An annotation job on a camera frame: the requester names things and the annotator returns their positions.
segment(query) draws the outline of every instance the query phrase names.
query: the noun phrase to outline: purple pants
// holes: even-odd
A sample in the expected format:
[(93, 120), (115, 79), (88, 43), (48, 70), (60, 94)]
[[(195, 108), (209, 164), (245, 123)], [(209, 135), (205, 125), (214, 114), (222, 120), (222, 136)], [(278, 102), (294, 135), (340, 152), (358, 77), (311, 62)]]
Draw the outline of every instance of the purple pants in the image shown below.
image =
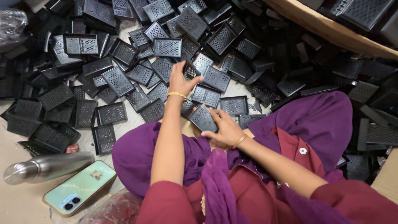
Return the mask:
[[(143, 124), (123, 135), (113, 146), (112, 159), (118, 177), (133, 194), (143, 198), (149, 189), (152, 157), (161, 123)], [(320, 158), (326, 173), (334, 170), (352, 133), (352, 106), (346, 94), (335, 91), (294, 100), (275, 113), (249, 125), (255, 140), (281, 153), (278, 138), (270, 135), (277, 126), (307, 142)], [(200, 179), (211, 154), (209, 141), (183, 135), (185, 151), (184, 185)], [(229, 169), (243, 164), (255, 171), (265, 183), (266, 171), (238, 150), (228, 151)]]

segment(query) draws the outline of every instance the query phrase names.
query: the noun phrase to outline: smartphone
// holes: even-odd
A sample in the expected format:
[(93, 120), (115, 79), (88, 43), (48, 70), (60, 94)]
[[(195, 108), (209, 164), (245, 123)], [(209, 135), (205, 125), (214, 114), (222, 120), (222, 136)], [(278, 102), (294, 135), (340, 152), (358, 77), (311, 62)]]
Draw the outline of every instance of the smartphone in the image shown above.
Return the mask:
[(115, 177), (115, 170), (97, 160), (47, 192), (43, 202), (54, 207), (63, 217), (70, 217)]

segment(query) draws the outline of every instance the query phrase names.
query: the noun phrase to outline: gold bangle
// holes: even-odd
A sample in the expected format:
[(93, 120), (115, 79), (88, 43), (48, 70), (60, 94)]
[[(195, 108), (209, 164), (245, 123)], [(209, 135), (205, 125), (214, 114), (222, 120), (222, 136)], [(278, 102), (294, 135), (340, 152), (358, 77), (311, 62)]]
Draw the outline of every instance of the gold bangle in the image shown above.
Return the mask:
[(170, 92), (170, 93), (167, 94), (167, 97), (168, 97), (168, 96), (171, 96), (171, 95), (182, 96), (182, 97), (184, 97), (185, 99), (187, 98), (185, 95), (183, 95), (183, 94), (181, 94), (181, 93), (179, 93), (179, 92)]
[(232, 149), (235, 149), (243, 140), (245, 140), (245, 138), (247, 138), (248, 135), (245, 134), (245, 136), (243, 136), (242, 138), (239, 139), (239, 141), (237, 141), (235, 143), (235, 145), (232, 147)]

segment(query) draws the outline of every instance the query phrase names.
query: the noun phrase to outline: white button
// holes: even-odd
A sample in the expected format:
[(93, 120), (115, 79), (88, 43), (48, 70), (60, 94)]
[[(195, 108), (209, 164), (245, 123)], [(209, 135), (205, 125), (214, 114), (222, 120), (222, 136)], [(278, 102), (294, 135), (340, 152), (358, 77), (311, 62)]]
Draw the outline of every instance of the white button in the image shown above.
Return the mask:
[(307, 150), (305, 148), (300, 148), (300, 153), (304, 155), (307, 153)]

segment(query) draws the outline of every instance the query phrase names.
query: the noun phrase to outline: woman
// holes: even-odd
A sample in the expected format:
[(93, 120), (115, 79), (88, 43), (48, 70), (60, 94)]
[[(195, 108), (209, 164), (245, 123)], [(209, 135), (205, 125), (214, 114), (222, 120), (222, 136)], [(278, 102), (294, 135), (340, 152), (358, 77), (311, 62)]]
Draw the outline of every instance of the woman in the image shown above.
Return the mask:
[[(163, 123), (142, 125), (113, 147), (120, 180), (145, 196), (137, 223), (394, 221), (396, 204), (334, 170), (352, 132), (345, 94), (295, 100), (246, 130), (210, 109), (218, 133), (188, 138), (181, 103), (201, 77), (185, 81), (184, 63), (173, 66)], [(231, 150), (211, 150), (216, 145)]]

